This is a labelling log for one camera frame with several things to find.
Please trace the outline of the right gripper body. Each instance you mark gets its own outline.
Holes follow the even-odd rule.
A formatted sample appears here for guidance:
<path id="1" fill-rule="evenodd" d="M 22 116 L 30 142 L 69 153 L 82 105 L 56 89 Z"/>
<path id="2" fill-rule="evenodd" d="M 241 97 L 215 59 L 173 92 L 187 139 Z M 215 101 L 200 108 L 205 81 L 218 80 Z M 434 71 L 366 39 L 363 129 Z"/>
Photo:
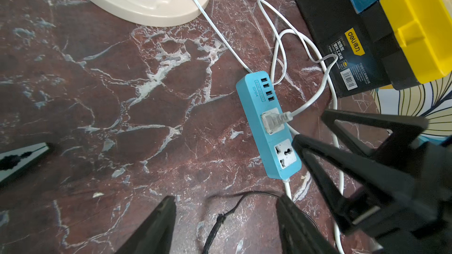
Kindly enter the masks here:
<path id="1" fill-rule="evenodd" d="M 419 143 L 422 127 L 396 127 L 377 149 L 345 130 L 340 169 L 362 184 L 339 197 L 339 226 L 363 230 L 391 254 L 452 251 L 452 154 Z"/>

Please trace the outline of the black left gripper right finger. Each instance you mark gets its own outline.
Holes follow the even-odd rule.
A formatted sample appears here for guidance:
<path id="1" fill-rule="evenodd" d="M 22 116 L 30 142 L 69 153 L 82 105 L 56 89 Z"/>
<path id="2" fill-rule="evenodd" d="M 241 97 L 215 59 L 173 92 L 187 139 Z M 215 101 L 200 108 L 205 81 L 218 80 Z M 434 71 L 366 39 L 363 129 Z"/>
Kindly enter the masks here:
<path id="1" fill-rule="evenodd" d="M 336 254 L 315 225 L 285 195 L 276 202 L 282 253 Z"/>

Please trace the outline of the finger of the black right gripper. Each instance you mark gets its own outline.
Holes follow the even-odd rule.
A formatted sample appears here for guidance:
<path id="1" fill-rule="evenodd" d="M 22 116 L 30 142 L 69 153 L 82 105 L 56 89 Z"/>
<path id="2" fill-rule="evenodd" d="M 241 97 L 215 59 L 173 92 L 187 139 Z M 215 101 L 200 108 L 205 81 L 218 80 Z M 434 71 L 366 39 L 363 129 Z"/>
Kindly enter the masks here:
<path id="1" fill-rule="evenodd" d="M 343 233 L 387 231 L 392 219 L 408 208 L 415 190 L 411 176 L 301 134 L 294 137 L 293 148 Z M 340 192 L 324 162 L 342 172 L 355 189 Z"/>
<path id="2" fill-rule="evenodd" d="M 349 150 L 358 155 L 401 154 L 429 125 L 429 120 L 421 116 L 364 114 L 334 109 L 325 110 L 321 120 Z M 345 130 L 339 121 L 387 129 L 391 135 L 377 149 L 371 149 Z"/>

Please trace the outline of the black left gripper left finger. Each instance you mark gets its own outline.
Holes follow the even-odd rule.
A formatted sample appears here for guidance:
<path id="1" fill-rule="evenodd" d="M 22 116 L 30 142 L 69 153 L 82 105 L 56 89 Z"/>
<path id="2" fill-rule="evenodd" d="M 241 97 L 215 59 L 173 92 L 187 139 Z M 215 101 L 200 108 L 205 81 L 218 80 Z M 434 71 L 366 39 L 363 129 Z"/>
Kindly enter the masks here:
<path id="1" fill-rule="evenodd" d="M 169 254 L 177 207 L 174 196 L 166 196 L 117 254 Z"/>

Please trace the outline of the teal power strip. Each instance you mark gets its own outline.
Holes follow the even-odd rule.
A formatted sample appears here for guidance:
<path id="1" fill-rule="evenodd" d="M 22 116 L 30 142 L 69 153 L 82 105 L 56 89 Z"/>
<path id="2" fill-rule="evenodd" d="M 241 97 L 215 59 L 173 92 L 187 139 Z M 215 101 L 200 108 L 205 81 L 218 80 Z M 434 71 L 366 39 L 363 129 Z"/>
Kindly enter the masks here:
<path id="1" fill-rule="evenodd" d="M 253 72 L 236 89 L 267 176 L 288 181 L 302 167 L 269 75 Z"/>

